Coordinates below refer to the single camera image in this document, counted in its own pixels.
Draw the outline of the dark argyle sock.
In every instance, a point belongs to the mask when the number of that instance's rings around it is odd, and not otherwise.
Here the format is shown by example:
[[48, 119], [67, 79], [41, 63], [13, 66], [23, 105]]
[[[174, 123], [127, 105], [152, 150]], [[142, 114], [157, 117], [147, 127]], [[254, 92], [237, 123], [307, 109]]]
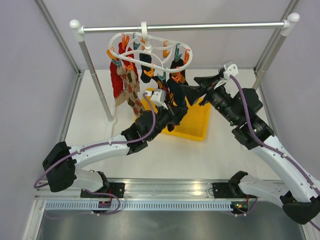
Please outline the dark argyle sock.
[[172, 98], [171, 98], [171, 94], [170, 94], [170, 90], [169, 87], [166, 83], [166, 81], [162, 81], [162, 76], [153, 76], [152, 79], [157, 83], [158, 89], [162, 89], [165, 91], [165, 100], [167, 102], [172, 102]]

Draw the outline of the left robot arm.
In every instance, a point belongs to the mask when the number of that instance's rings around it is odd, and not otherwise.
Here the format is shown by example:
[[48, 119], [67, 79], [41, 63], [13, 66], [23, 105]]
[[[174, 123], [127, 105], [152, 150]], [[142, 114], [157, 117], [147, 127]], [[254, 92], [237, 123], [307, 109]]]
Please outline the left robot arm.
[[91, 145], [68, 146], [57, 143], [42, 162], [51, 192], [70, 187], [85, 189], [103, 198], [109, 193], [109, 183], [101, 171], [87, 171], [84, 167], [113, 157], [138, 153], [148, 146], [165, 128], [172, 130], [187, 114], [186, 106], [158, 108], [144, 111], [132, 125], [114, 137]]

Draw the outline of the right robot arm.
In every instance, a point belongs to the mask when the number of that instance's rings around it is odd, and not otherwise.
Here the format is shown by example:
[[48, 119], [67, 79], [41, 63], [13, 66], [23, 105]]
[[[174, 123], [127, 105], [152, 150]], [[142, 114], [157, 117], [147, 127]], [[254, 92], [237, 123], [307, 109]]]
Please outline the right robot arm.
[[280, 207], [294, 222], [312, 223], [320, 213], [320, 182], [308, 173], [284, 148], [273, 129], [258, 115], [263, 107], [255, 89], [242, 88], [226, 70], [217, 75], [195, 77], [196, 86], [182, 85], [190, 105], [211, 104], [234, 129], [235, 139], [261, 158], [284, 185], [258, 179], [239, 171], [228, 183], [235, 198], [243, 194], [261, 198]]

